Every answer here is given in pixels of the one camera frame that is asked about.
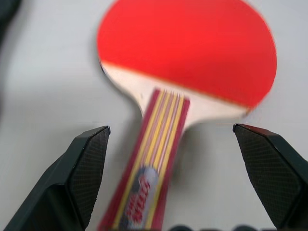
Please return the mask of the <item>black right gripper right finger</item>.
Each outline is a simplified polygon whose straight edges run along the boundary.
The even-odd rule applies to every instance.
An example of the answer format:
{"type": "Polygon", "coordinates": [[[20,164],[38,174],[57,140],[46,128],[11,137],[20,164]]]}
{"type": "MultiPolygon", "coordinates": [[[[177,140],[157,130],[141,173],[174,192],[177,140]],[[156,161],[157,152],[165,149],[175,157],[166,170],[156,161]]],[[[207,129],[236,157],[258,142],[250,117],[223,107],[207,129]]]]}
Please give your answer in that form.
{"type": "Polygon", "coordinates": [[[308,161],[282,136],[234,124],[250,182],[277,229],[308,231],[308,161]]]}

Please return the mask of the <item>red paddle case black trim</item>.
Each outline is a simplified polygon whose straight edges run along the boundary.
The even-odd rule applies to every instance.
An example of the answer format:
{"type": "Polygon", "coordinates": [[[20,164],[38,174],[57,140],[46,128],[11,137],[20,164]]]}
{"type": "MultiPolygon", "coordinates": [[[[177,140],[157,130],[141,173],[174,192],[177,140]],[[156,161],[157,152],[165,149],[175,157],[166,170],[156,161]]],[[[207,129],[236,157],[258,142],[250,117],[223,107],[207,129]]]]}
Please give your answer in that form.
{"type": "Polygon", "coordinates": [[[10,22],[22,0],[0,0],[0,27],[10,22]]]}

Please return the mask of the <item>red table tennis paddle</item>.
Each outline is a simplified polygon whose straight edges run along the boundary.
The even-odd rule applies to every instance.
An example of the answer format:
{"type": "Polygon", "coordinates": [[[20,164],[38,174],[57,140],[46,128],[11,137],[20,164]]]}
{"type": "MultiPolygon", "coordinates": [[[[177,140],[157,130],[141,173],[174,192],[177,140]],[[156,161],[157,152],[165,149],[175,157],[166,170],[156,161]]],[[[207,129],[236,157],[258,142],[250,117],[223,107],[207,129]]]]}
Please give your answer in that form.
{"type": "Polygon", "coordinates": [[[98,231],[162,231],[183,133],[262,102],[277,70],[273,36],[245,0],[115,0],[97,51],[104,73],[142,114],[98,231]]]}

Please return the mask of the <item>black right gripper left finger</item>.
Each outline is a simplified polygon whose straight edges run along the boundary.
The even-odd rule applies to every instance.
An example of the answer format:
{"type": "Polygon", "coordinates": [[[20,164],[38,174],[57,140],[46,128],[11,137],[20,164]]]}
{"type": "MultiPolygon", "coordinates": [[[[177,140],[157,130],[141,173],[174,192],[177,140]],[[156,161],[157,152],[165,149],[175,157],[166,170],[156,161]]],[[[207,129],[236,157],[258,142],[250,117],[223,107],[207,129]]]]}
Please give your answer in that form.
{"type": "Polygon", "coordinates": [[[102,182],[109,126],[76,136],[41,175],[3,231],[85,231],[102,182]]]}

